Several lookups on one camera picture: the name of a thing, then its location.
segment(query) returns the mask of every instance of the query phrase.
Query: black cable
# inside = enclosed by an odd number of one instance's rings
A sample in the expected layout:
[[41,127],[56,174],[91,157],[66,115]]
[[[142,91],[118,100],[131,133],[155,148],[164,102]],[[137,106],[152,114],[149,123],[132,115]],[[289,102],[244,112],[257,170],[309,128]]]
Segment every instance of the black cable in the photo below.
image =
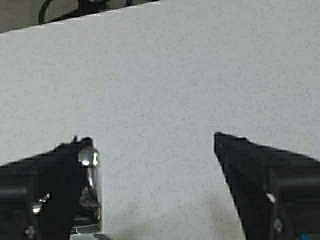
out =
[[[108,2],[110,0],[102,0],[99,2],[89,2],[88,0],[77,0],[77,1],[79,3],[78,9],[76,9],[72,12],[69,12],[63,16],[60,16],[60,17],[52,20],[52,22],[58,22],[58,21],[62,21],[62,20],[70,19],[70,18],[78,18],[78,17],[82,17],[82,16],[85,16],[88,14],[97,14],[97,13],[99,13],[99,9],[103,9],[106,2]],[[46,24],[45,15],[46,15],[48,7],[50,6],[50,4],[52,2],[53,2],[53,0],[46,0],[44,2],[44,4],[42,5],[40,12],[39,12],[39,16],[38,16],[39,25]]]
[[40,12],[39,12],[39,17],[38,17],[38,21],[39,21],[39,24],[42,25],[42,24],[45,24],[45,15],[46,15],[46,11],[49,7],[49,5],[51,4],[53,0],[46,0],[44,2],[44,4],[42,5],[41,9],[40,9]]

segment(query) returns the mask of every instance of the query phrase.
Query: blue object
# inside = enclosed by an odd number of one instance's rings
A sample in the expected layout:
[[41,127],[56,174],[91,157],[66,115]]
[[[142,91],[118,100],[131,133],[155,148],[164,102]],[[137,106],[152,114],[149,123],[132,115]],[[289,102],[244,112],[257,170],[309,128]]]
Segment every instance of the blue object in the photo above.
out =
[[311,240],[311,238],[307,234],[300,235],[300,240]]

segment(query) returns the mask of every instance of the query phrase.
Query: floor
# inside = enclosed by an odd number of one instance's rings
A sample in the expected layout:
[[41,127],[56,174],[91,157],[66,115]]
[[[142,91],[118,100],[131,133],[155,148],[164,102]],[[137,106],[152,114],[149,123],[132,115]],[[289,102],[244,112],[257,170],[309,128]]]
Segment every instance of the floor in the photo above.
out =
[[[2,0],[0,1],[0,33],[38,25],[38,14],[45,0]],[[133,4],[147,3],[134,0]],[[106,7],[110,10],[125,7],[126,0],[110,0]],[[54,0],[47,9],[46,21],[58,18],[78,7],[77,0]]]

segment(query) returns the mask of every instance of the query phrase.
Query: granite countertop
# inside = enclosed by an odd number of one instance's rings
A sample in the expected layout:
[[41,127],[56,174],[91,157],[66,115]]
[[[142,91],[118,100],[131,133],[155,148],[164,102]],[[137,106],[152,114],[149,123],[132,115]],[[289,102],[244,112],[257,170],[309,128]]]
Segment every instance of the granite countertop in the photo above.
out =
[[0,34],[0,163],[92,137],[104,232],[244,239],[212,133],[320,159],[319,12],[163,0]]

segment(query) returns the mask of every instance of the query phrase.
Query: white countertop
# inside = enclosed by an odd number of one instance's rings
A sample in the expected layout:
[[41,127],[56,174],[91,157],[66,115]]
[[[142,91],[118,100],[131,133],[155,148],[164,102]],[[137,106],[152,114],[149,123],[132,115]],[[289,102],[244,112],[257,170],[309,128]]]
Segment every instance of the white countertop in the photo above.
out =
[[320,2],[163,0],[0,34],[0,163],[90,136],[121,240],[239,240],[212,132],[320,159]]

